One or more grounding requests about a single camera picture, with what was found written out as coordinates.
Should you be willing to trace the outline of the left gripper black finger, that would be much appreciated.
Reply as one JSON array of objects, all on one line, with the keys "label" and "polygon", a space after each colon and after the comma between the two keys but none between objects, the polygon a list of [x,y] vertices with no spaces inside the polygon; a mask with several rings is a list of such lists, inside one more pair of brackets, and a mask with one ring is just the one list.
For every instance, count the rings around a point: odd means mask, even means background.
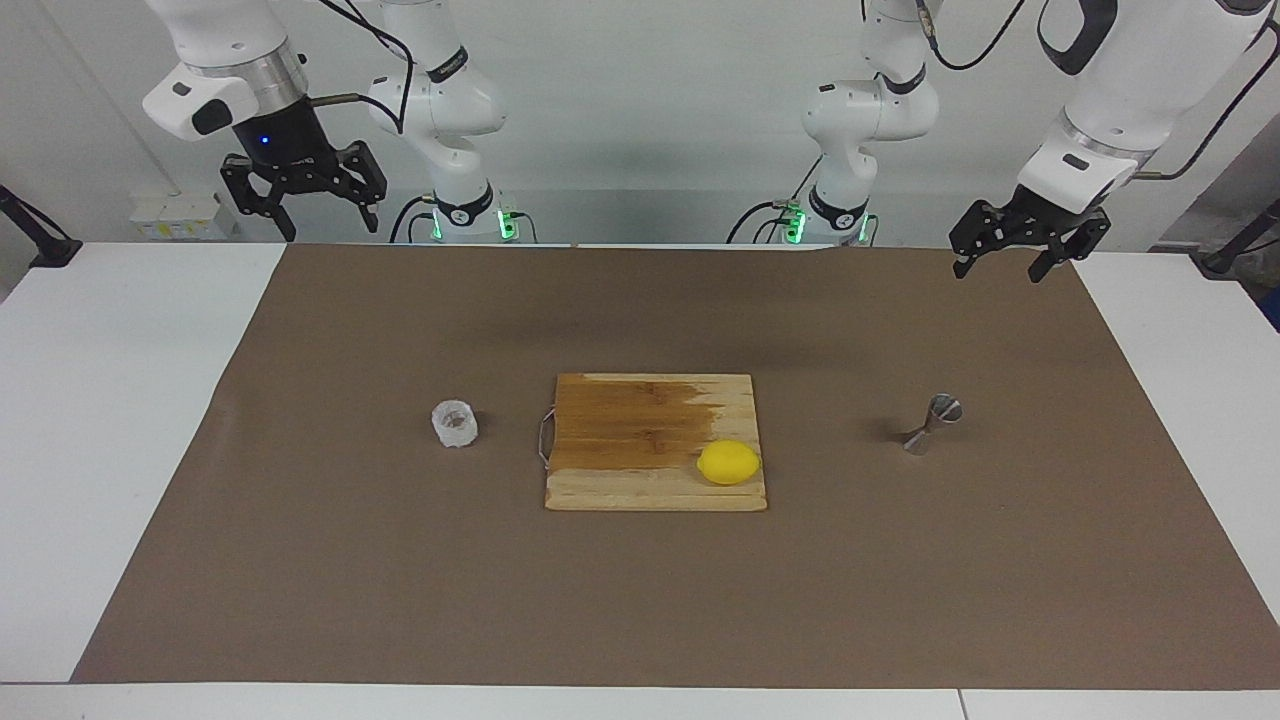
[{"label": "left gripper black finger", "polygon": [[1108,215],[1088,215],[1069,237],[1051,237],[1047,246],[1028,268],[1032,283],[1039,283],[1056,266],[1084,260],[1096,250],[1111,227]]},{"label": "left gripper black finger", "polygon": [[986,200],[977,200],[948,232],[948,242],[955,255],[952,272],[964,279],[974,263],[986,254],[1006,249],[1011,214]]}]

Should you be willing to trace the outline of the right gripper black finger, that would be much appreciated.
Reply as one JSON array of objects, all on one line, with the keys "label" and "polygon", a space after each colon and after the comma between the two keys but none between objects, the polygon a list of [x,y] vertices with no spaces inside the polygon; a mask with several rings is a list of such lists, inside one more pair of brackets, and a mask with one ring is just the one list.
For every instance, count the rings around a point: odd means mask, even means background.
[{"label": "right gripper black finger", "polygon": [[335,151],[335,195],[353,204],[369,233],[379,231],[378,204],[387,197],[387,178],[372,150],[356,140]]},{"label": "right gripper black finger", "polygon": [[224,156],[220,174],[241,214],[268,218],[287,243],[296,240],[296,225],[283,205],[289,190],[285,170],[232,152]]}]

